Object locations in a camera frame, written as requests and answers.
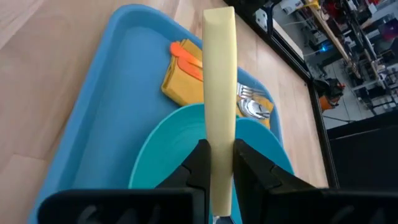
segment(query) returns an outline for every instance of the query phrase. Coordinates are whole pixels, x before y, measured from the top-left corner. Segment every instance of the light wood surface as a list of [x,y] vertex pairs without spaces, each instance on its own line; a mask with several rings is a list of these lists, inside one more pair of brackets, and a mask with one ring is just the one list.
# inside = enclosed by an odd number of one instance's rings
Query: light wood surface
[[[104,27],[130,3],[160,9],[198,37],[203,10],[226,6],[222,0],[0,0],[2,223],[25,222]],[[305,82],[239,17],[236,32],[238,65],[270,91],[296,175],[327,186]]]
[[[313,1],[317,1],[317,0],[305,0],[305,2],[307,4],[310,4]],[[348,66],[352,67],[353,63],[352,63],[351,59],[348,57],[346,51],[344,50],[344,47],[342,46],[340,41],[337,39],[337,37],[334,35],[334,33],[331,31],[329,25],[325,21],[328,19],[328,15],[325,15],[324,13],[322,13],[321,10],[319,10],[315,6],[309,6],[309,8],[311,9],[312,14],[315,16],[315,18],[317,18],[318,22],[321,24],[321,26],[325,30],[327,36],[329,36],[329,39],[333,42],[333,44],[335,45],[337,50],[340,52],[343,59],[347,62]],[[358,69],[353,69],[353,72],[358,78],[361,78],[361,75],[359,74]]]

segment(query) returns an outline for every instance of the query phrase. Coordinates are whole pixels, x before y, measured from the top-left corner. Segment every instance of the wire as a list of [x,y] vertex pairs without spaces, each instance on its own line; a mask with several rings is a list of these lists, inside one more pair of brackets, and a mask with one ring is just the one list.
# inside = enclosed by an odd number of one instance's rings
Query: wire
[[286,23],[286,24],[284,24],[284,25],[282,25],[282,26],[287,26],[287,25],[291,25],[291,24],[298,24],[298,23],[302,23],[302,22],[307,22],[307,21],[309,21],[309,20],[312,19],[312,18],[313,18],[313,16],[309,17],[308,19],[306,19],[306,20],[304,20],[304,21],[290,22],[290,23]]
[[[338,80],[337,75],[336,75],[336,71],[335,71],[335,66],[333,66],[333,64],[332,64],[331,67],[333,68],[333,73],[335,74],[335,78]],[[341,97],[341,99],[343,100],[344,108],[346,109],[348,120],[351,121],[351,119],[349,118],[349,113],[348,113],[348,109],[347,109],[347,105],[346,105],[346,102],[344,100],[344,97]]]
[[318,52],[325,52],[325,51],[327,51],[328,48],[331,47],[331,46],[332,46],[332,45],[323,46],[321,49],[319,49],[319,50],[317,50],[317,51],[315,51],[315,52],[309,53],[309,54],[305,54],[305,55],[303,55],[303,56],[313,55],[313,54],[316,54],[316,53],[318,53]]
[[322,49],[319,49],[319,50],[317,50],[316,52],[312,52],[312,53],[309,53],[309,54],[305,54],[305,55],[303,55],[303,56],[313,55],[313,54],[316,54],[316,53],[320,52],[321,50],[322,50]]
[[[346,76],[346,77],[349,77],[349,74],[348,74],[348,72],[347,72],[345,69],[343,69],[343,72],[345,73],[345,76]],[[350,91],[353,93],[353,95],[356,97],[355,92],[354,92],[352,89],[349,89],[349,90],[350,90]],[[358,106],[358,108],[360,108],[361,106],[359,105],[358,100],[356,100],[355,102],[356,102],[356,106]],[[360,113],[361,117],[363,118],[364,116],[362,115],[361,109],[359,109],[359,113]]]
[[343,119],[339,119],[339,118],[329,117],[329,116],[326,116],[326,115],[323,115],[323,117],[324,117],[324,118],[329,118],[329,119],[335,119],[335,120],[337,120],[337,121],[342,121],[342,122],[347,122],[347,123],[355,122],[355,121],[353,121],[353,120],[343,120]]

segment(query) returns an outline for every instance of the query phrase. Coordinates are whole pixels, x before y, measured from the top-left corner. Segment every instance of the silver fork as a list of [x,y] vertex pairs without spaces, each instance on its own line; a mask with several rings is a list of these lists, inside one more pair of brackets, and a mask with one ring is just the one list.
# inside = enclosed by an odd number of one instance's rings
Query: silver fork
[[251,88],[240,83],[236,84],[236,94],[244,99],[252,99],[254,95],[265,96],[263,90]]

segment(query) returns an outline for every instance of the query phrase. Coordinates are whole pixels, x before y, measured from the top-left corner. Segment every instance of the orange plastic utensil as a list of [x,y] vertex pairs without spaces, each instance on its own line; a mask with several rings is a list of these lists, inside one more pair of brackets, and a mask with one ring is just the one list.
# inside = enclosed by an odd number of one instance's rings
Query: orange plastic utensil
[[183,58],[192,65],[196,65],[199,68],[203,68],[202,62],[195,58],[190,52],[187,52],[178,42],[172,42],[170,44],[170,52],[172,55]]
[[177,59],[177,65],[181,70],[183,70],[188,75],[192,76],[193,78],[196,78],[199,81],[203,81],[202,70],[188,63],[184,58],[179,57]]

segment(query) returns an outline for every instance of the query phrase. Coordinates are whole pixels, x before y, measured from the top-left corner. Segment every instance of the black metal frame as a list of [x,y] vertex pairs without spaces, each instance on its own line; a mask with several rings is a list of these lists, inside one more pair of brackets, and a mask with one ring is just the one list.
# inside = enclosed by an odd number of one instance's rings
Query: black metal frame
[[256,34],[267,43],[298,75],[305,81],[311,98],[312,110],[317,126],[320,147],[322,151],[323,163],[325,165],[326,176],[330,187],[338,188],[338,178],[330,149],[328,134],[323,123],[322,111],[319,105],[318,93],[313,84],[313,77],[308,71],[307,65],[296,51],[284,40],[284,38],[274,29],[271,35],[267,34],[255,22],[253,15],[248,15],[240,6],[235,6],[233,0],[224,0],[229,6],[233,6],[235,13],[256,32]]

